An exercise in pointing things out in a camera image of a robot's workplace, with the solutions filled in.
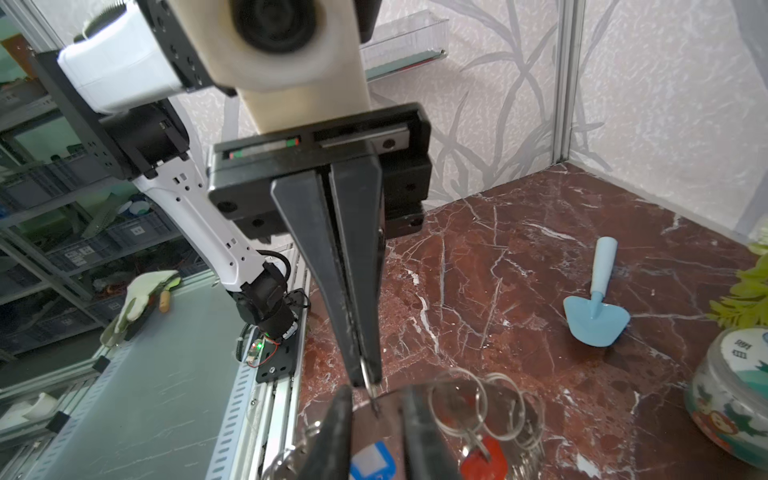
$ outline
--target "metal corner post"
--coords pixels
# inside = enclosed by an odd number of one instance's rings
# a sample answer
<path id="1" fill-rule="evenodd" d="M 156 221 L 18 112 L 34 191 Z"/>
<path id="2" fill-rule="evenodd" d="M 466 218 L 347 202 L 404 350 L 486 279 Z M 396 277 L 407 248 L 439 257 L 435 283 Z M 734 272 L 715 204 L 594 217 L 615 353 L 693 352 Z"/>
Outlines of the metal corner post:
<path id="1" fill-rule="evenodd" d="M 571 124 L 573 123 L 576 101 L 586 0 L 560 0 L 558 4 L 560 6 L 560 31 L 558 33 L 554 93 L 553 164 L 566 161 L 571 148 Z"/>
<path id="2" fill-rule="evenodd" d="M 0 0 L 0 8 L 35 51 L 56 50 L 64 46 L 65 43 L 32 0 Z"/>

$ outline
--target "marble surface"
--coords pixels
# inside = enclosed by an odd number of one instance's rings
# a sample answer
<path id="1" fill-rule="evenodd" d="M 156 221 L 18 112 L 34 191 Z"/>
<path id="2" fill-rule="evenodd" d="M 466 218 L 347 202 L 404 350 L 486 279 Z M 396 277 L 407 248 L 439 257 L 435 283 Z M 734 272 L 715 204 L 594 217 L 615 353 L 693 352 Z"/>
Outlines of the marble surface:
<path id="1" fill-rule="evenodd" d="M 632 320 L 599 349 L 571 336 L 562 301 L 588 295 L 594 242 L 605 235 L 619 241 L 606 301 Z M 389 243 L 382 386 L 450 366 L 509 375 L 546 401 L 545 479 L 752 475 L 697 430 L 683 392 L 720 331 L 704 318 L 708 301 L 754 261 L 576 167 L 551 167 L 431 210 L 420 234 Z M 322 419 L 346 382 L 316 290 L 312 301 L 300 425 Z"/>

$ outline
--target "blue toy shovel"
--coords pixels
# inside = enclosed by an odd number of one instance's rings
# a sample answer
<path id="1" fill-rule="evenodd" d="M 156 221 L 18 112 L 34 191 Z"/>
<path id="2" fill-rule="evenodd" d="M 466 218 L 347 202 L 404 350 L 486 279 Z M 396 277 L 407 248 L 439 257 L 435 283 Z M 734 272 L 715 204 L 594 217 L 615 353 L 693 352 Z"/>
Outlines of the blue toy shovel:
<path id="1" fill-rule="evenodd" d="M 618 244 L 615 238 L 598 239 L 592 263 L 591 300 L 569 296 L 563 301 L 565 318 L 571 333 L 587 345 L 609 346 L 629 323 L 627 310 L 603 303 Z"/>

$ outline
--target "wooden handle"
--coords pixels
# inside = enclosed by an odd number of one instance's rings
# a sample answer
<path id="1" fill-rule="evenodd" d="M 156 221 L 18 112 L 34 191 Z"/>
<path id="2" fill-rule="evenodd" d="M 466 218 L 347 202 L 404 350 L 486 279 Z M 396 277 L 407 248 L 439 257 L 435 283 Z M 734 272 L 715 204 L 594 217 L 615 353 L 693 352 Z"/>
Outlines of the wooden handle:
<path id="1" fill-rule="evenodd" d="M 170 291 L 163 290 L 160 292 L 160 306 L 158 307 L 161 313 L 168 313 L 170 310 Z"/>

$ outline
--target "green artificial plant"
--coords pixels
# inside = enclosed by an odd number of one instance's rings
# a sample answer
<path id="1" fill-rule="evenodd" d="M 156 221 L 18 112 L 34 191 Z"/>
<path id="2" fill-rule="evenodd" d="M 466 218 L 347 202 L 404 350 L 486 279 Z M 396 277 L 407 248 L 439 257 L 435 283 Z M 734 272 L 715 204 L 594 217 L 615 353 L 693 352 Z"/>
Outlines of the green artificial plant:
<path id="1" fill-rule="evenodd" d="M 728 328 L 768 326 L 768 253 L 757 260 L 754 268 L 739 270 L 736 276 L 741 282 L 732 286 L 730 295 L 722 296 L 720 302 L 710 301 L 712 313 L 707 317 Z"/>

